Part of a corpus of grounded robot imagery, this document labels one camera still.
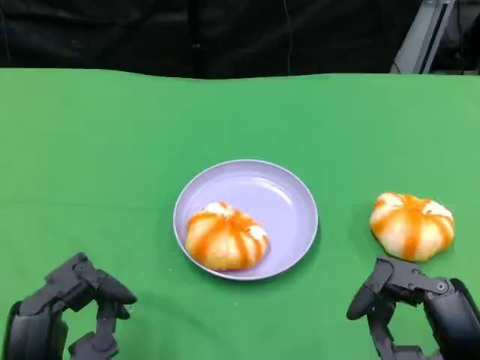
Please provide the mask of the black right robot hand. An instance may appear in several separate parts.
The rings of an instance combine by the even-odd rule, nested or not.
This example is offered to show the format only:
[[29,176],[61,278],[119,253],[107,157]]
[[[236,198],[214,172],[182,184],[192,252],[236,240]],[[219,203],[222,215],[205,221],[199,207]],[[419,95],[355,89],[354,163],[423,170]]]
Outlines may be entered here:
[[[435,353],[426,356],[420,346],[395,344],[388,325],[398,302],[423,306],[438,345]],[[429,277],[413,262],[376,259],[346,312],[348,320],[362,317],[381,359],[479,358],[479,309],[464,282]]]

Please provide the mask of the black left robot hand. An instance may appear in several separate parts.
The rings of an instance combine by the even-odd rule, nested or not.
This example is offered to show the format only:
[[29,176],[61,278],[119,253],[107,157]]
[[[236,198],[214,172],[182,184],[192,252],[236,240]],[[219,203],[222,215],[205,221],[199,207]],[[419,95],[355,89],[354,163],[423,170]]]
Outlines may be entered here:
[[130,318],[137,297],[106,271],[77,253],[45,277],[45,284],[10,308],[2,359],[61,359],[68,336],[65,311],[97,304],[96,329],[74,341],[71,359],[113,359],[119,353],[116,321]]

